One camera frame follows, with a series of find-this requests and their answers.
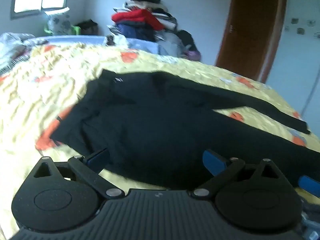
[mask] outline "long-sleeved black garment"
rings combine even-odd
[[[107,148],[107,170],[170,188],[191,189],[211,177],[202,163],[208,148],[247,163],[270,158],[294,186],[301,175],[320,180],[320,153],[212,110],[240,106],[308,132],[305,122],[251,96],[165,72],[103,70],[51,138],[84,156]]]

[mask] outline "black bag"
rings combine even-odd
[[[91,19],[76,26],[81,28],[81,35],[98,35],[98,24]]]

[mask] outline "door frame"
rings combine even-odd
[[[268,75],[270,73],[270,70],[272,68],[273,61],[276,57],[276,52],[278,49],[278,45],[279,45],[279,41],[280,41],[280,37],[281,37],[283,25],[284,25],[286,4],[287,4],[287,0],[279,0],[278,1],[276,19],[275,19],[272,33],[270,35],[269,45],[267,46],[267,48],[264,51],[264,60],[262,61],[262,68],[260,70],[260,74],[257,77],[257,81],[262,82],[262,83],[266,82]],[[229,8],[229,15],[228,15],[226,27],[225,27],[225,30],[223,33],[223,38],[221,41],[220,50],[219,50],[219,53],[218,53],[218,56],[217,56],[217,59],[215,62],[215,66],[218,65],[218,62],[221,60],[221,57],[222,57],[221,51],[226,44],[227,35],[229,34],[234,5],[235,5],[235,0],[231,0],[230,8]]]

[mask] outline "red folded garment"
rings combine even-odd
[[[124,20],[135,22],[146,22],[152,26],[155,31],[164,29],[164,26],[148,10],[140,9],[131,12],[120,12],[112,15],[111,19],[117,23]]]

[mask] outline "black robotic device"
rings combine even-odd
[[[62,163],[41,158],[12,201],[20,227],[12,239],[302,239],[301,200],[269,159],[252,165],[206,151],[215,176],[194,191],[126,196],[98,175],[105,151]]]

